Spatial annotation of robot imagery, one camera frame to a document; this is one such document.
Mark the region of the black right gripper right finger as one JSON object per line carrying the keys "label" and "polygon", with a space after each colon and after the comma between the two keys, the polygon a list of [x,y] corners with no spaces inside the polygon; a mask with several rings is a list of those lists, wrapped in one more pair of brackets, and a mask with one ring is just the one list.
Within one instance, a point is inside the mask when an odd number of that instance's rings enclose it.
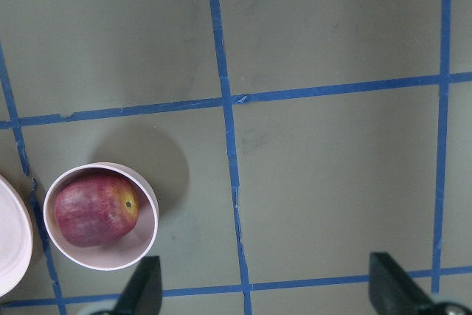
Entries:
{"label": "black right gripper right finger", "polygon": [[376,314],[448,314],[386,252],[369,255],[368,295]]}

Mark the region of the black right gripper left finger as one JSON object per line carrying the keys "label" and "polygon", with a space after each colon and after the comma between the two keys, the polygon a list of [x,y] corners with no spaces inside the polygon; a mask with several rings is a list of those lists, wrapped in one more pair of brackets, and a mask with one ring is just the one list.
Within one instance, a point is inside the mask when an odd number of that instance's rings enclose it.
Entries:
{"label": "black right gripper left finger", "polygon": [[162,270],[159,256],[143,257],[109,314],[159,314]]}

